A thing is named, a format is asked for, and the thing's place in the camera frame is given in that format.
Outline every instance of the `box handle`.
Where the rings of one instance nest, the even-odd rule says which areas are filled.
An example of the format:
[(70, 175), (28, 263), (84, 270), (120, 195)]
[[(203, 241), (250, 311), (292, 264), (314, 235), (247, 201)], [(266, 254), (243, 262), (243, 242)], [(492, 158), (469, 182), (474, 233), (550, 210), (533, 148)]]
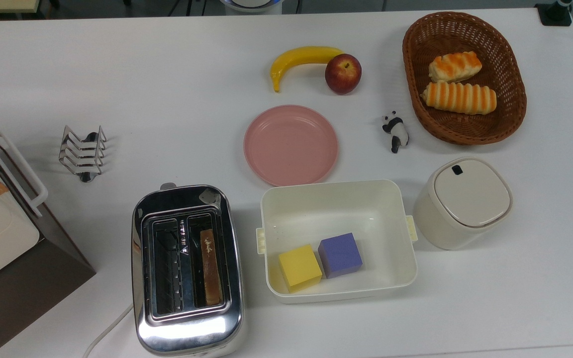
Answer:
[(410, 241), (416, 242), (418, 239), (417, 229), (414, 226), (414, 218), (412, 218), (412, 215), (406, 216), (406, 224), (408, 226), (408, 234), (410, 234)]
[(264, 228), (255, 229), (255, 240), (258, 243), (258, 255), (264, 255), (267, 252), (267, 241), (264, 238)]
[(37, 196), (34, 199), (30, 199), (28, 193), (25, 192), (25, 190), (23, 190), (23, 188), (19, 185), (19, 182), (16, 181), (16, 179), (10, 173), (10, 170), (7, 168), (3, 160), (1, 160), (1, 158), (0, 158), (0, 167), (2, 167), (2, 169), (9, 177), (13, 185), (16, 186), (18, 192), (23, 197), (23, 200), (25, 200), (28, 206), (30, 206), (30, 209), (32, 209), (32, 211), (34, 211), (34, 213), (38, 217), (40, 217), (41, 213), (39, 212), (38, 206), (41, 205), (48, 198), (48, 190), (46, 189), (46, 186), (43, 185), (39, 177), (37, 177), (37, 174), (35, 174), (34, 170), (30, 168), (30, 165), (28, 165), (28, 162), (25, 161), (25, 159), (19, 152), (19, 149), (17, 149), (16, 146), (1, 132), (0, 132), (0, 138), (2, 138), (2, 140), (7, 145), (7, 149), (5, 149), (5, 151), (10, 155), (10, 159), (12, 159), (12, 161), (16, 165), (18, 165), (20, 172), (23, 174), (23, 176), (26, 177), (28, 183), (30, 183), (30, 186), (32, 186), (32, 188), (38, 193)]

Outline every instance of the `purple cube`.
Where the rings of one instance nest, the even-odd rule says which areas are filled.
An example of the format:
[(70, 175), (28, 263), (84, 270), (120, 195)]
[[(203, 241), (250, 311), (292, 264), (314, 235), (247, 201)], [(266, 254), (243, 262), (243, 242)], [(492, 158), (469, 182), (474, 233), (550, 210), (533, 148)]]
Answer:
[(362, 267), (362, 258), (357, 250), (353, 233), (324, 239), (318, 247), (318, 254), (326, 278), (356, 272)]

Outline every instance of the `toy panda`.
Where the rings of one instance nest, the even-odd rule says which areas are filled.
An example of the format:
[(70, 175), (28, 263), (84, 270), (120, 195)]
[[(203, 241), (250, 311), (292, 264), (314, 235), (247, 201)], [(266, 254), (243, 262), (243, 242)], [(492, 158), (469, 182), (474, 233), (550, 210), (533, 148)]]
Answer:
[(382, 125), (384, 132), (393, 136), (390, 150), (393, 153), (396, 153), (400, 146), (405, 146), (408, 144), (408, 132), (405, 130), (404, 121), (402, 118), (397, 116), (395, 118), (382, 116), (382, 120), (384, 121), (384, 125)]

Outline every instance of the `bread roll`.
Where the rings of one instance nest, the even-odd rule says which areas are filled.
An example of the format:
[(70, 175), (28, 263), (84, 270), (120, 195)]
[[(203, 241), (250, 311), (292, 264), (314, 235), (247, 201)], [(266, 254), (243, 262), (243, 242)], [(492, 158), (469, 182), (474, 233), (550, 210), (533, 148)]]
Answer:
[(222, 301), (222, 290), (220, 289), (220, 275), (218, 274), (218, 263), (216, 262), (216, 244), (212, 229), (200, 232), (200, 248), (202, 250), (205, 301), (207, 306), (213, 306)]
[(429, 83), (421, 94), (426, 105), (468, 115), (486, 115), (496, 109), (496, 93), (488, 86)]
[(428, 75), (432, 82), (460, 82), (470, 79), (480, 70), (481, 62), (472, 51), (437, 56), (428, 65)]

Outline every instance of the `stainless steel toaster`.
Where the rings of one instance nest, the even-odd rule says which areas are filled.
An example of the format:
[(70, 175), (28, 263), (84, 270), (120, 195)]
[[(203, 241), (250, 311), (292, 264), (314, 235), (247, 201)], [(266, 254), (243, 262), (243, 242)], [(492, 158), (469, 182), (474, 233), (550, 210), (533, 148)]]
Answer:
[(219, 357), (246, 335), (229, 202), (213, 186), (162, 186), (132, 220), (136, 334), (159, 356)]

